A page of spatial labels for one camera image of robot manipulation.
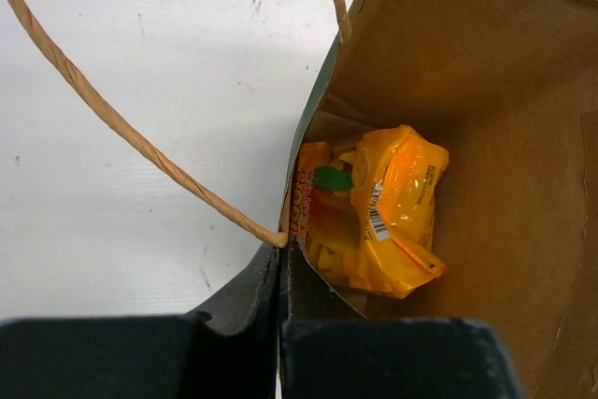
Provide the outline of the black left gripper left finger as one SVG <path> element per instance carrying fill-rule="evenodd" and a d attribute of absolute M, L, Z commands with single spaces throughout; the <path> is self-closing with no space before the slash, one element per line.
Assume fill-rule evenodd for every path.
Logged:
<path fill-rule="evenodd" d="M 175 315 L 1 323 L 4 398 L 273 398 L 278 251 Z"/>

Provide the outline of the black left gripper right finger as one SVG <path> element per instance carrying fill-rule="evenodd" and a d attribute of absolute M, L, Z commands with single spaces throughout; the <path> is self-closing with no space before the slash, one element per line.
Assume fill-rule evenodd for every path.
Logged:
<path fill-rule="evenodd" d="M 508 349 L 489 324 L 369 321 L 309 266 L 297 243 L 280 257 L 283 397 L 524 397 Z"/>

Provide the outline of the yellow mango snack bag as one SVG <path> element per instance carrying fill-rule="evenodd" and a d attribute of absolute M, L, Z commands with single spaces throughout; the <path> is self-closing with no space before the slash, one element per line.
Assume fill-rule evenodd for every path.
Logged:
<path fill-rule="evenodd" d="M 404 299 L 441 277 L 432 253 L 434 193 L 449 153 L 401 125 L 305 143 L 290 233 L 329 283 Z"/>

